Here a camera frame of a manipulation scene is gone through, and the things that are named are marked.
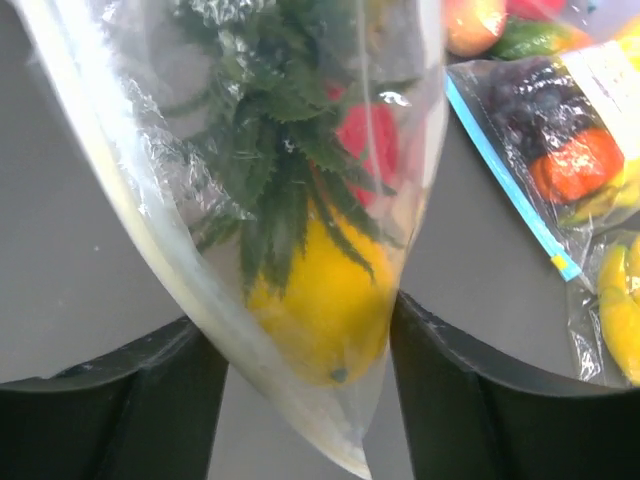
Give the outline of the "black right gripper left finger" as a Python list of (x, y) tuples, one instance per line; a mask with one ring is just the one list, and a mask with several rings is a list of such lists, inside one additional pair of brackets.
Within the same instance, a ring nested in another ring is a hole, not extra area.
[(228, 363), (186, 317), (1, 386), (4, 479), (204, 479)]

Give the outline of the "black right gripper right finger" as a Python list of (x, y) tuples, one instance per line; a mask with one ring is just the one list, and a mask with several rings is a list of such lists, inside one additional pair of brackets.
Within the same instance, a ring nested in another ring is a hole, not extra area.
[(638, 390), (537, 368), (405, 292), (391, 350), (415, 478), (638, 478)]

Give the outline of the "polka dot zip bag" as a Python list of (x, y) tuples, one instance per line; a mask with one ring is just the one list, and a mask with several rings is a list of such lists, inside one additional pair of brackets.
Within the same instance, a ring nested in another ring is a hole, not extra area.
[(220, 353), (371, 472), (446, 127), (438, 1), (18, 1), (116, 215)]

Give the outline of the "red pepper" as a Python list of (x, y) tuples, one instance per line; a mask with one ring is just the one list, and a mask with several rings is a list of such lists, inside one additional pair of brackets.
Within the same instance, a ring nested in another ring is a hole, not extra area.
[(382, 196), (375, 188), (367, 190), (353, 183), (348, 186), (350, 193), (367, 208), (380, 198), (394, 198), (395, 193), (387, 190), (398, 166), (398, 133), (390, 107), (385, 103), (373, 103), (367, 106), (358, 103), (348, 108), (341, 123), (329, 129), (329, 120), (324, 120), (323, 136), (329, 142), (339, 141), (342, 147), (371, 176), (375, 175), (374, 161), (383, 183)]

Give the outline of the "orange pineapple with green leaves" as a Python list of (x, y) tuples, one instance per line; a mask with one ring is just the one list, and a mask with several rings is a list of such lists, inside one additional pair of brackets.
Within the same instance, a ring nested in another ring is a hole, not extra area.
[(306, 244), (309, 203), (330, 238), (361, 266), (368, 263), (333, 226), (339, 214), (388, 248), (398, 236), (350, 193), (353, 183), (382, 196), (371, 176), (339, 141), (348, 108), (404, 94), (418, 78), (383, 80), (369, 59), (381, 43), (386, 1), (178, 1), (171, 14), (181, 36), (210, 61), (203, 88), (166, 106), (173, 119), (202, 112), (205, 121), (183, 142), (216, 182), (221, 203), (190, 231), (198, 251), (238, 241), (239, 275), (249, 294), (260, 276), (285, 289), (298, 247)]

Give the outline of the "yellow lemon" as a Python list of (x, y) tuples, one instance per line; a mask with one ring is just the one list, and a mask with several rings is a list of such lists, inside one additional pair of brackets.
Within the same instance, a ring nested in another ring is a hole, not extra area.
[(344, 386), (383, 354), (397, 275), (388, 250), (339, 214), (333, 226), (367, 261), (357, 264), (335, 244), (309, 203), (306, 244), (294, 251), (284, 290), (260, 276), (246, 305), (303, 380)]

